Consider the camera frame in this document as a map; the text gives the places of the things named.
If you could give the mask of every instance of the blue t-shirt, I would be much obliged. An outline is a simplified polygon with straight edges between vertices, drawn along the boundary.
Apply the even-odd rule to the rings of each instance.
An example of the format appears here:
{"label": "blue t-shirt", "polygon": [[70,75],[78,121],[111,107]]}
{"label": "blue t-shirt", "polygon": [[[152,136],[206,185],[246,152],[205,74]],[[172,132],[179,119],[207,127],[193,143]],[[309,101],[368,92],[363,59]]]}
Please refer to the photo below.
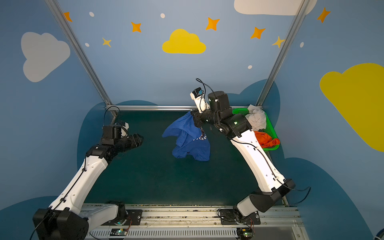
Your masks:
{"label": "blue t-shirt", "polygon": [[177,136],[176,147],[172,151],[173,156],[183,158],[187,155],[192,155],[195,160],[209,160],[209,141],[204,131],[201,128],[195,127],[193,116],[190,112],[167,127],[162,137],[168,136]]}

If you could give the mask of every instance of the green mat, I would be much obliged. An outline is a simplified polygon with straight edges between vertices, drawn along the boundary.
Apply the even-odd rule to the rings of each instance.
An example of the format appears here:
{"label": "green mat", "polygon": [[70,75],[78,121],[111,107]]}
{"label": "green mat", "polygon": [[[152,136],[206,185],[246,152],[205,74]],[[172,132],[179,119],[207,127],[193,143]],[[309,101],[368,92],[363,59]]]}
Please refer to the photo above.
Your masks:
{"label": "green mat", "polygon": [[164,130],[185,112],[122,112],[129,133],[143,145],[120,153],[97,179],[86,203],[108,200],[127,204],[234,205],[257,189],[257,181],[239,151],[217,129],[203,128],[211,144],[208,162],[172,156],[176,137]]}

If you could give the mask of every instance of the orange star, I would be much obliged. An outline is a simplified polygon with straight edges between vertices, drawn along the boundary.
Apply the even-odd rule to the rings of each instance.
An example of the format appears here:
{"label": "orange star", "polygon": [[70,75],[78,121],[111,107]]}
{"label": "orange star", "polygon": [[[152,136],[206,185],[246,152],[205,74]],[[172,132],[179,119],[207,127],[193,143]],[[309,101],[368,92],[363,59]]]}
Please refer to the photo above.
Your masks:
{"label": "orange star", "polygon": [[208,18],[208,26],[205,30],[213,29],[216,31],[216,24],[218,21],[219,21],[219,19],[212,20],[212,19]]}
{"label": "orange star", "polygon": [[72,22],[72,19],[70,18],[70,12],[66,12],[66,13],[64,13],[64,16],[65,16],[65,18],[66,18],[68,21]]}
{"label": "orange star", "polygon": [[260,38],[262,37],[262,33],[263,33],[264,30],[265,30],[265,28],[264,28],[264,29],[258,29],[258,28],[255,27],[255,32],[254,32],[253,35],[251,36],[251,39],[252,39],[252,38],[258,38],[258,39],[260,39]]}
{"label": "orange star", "polygon": [[328,12],[328,11],[325,10],[325,8],[324,8],[323,12],[322,12],[321,15],[317,18],[317,20],[321,20],[321,23],[323,23],[325,17],[326,17],[329,13],[330,13],[330,11]]}
{"label": "orange star", "polygon": [[131,24],[133,26],[132,32],[137,31],[137,32],[141,33],[141,30],[140,30],[141,23],[134,24],[133,22],[131,22]]}

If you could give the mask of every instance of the green plastic laundry basket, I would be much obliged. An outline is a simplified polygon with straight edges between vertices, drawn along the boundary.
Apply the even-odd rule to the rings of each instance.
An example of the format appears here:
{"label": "green plastic laundry basket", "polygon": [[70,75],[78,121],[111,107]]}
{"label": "green plastic laundry basket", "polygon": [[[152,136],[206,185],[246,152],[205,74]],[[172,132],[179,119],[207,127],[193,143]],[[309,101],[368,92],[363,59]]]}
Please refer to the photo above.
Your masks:
{"label": "green plastic laundry basket", "polygon": [[[249,114],[249,111],[247,108],[235,108],[232,110],[232,113],[233,114],[242,114],[242,115],[247,115]],[[268,133],[273,139],[277,138],[277,135],[276,135],[276,132],[275,130],[273,129],[272,127],[272,124],[271,124],[271,121],[269,120],[268,118],[268,115],[265,113],[265,116],[266,116],[266,129],[262,129],[261,132],[266,132]],[[280,144],[278,145],[275,145],[273,147],[267,147],[267,148],[263,148],[264,151],[272,151],[272,150],[276,150],[278,149],[280,146]]]}

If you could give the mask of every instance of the yellow cloud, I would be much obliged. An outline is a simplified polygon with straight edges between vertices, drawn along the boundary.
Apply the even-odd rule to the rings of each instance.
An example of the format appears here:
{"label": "yellow cloud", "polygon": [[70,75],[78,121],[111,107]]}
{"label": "yellow cloud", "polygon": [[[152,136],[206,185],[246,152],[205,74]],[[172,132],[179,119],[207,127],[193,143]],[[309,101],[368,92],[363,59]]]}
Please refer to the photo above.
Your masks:
{"label": "yellow cloud", "polygon": [[175,30],[170,35],[169,41],[163,43],[163,51],[166,53],[199,54],[206,48],[196,34],[188,33],[184,29]]}
{"label": "yellow cloud", "polygon": [[364,142],[384,152],[384,67],[363,63],[329,72],[320,88]]}

